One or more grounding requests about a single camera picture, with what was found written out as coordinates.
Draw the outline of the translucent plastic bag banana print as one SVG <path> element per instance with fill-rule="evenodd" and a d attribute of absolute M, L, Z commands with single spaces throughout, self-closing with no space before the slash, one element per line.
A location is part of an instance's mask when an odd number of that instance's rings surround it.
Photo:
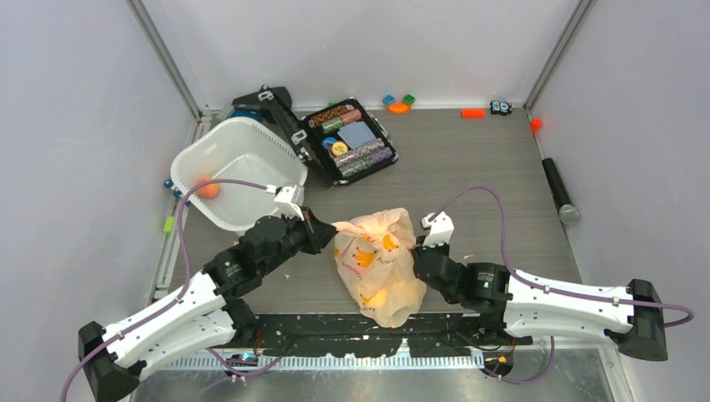
<path fill-rule="evenodd" d="M 359 311 L 385 328 L 417 313 L 426 285 L 414 275 L 414 227 L 404 208 L 336 222 L 337 273 Z"/>

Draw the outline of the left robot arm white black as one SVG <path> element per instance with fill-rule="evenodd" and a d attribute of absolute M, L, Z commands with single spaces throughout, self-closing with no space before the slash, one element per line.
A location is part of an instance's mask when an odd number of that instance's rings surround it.
<path fill-rule="evenodd" d="M 301 214 L 265 216 L 187 284 L 119 322 L 79 330 L 79 357 L 97 401 L 119 401 L 157 369 L 203 348 L 250 345 L 258 321 L 243 297 L 299 253 L 317 255 L 334 225 Z"/>

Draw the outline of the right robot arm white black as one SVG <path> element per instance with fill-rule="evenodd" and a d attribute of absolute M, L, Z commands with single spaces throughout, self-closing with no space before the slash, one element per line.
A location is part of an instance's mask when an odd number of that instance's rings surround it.
<path fill-rule="evenodd" d="M 478 332 L 488 343 L 562 337 L 614 343 L 645 361 L 668 359 L 661 299 L 640 279 L 626 286 L 586 286 L 555 281 L 491 262 L 462 264 L 450 247 L 414 246 L 414 274 L 449 304 L 480 314 Z"/>

